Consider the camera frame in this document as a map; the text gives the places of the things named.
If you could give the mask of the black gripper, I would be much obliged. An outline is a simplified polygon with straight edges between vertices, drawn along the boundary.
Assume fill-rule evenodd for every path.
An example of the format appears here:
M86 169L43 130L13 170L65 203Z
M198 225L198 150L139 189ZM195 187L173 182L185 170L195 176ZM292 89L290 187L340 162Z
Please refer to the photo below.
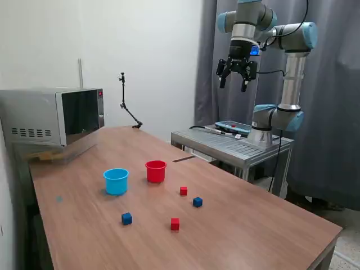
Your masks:
M249 61L253 44L247 40L231 40L229 48L230 71L242 76L241 92L245 92L250 81L257 77L258 63ZM219 87L224 88L226 77L229 75L228 61L220 59L216 74L219 77Z

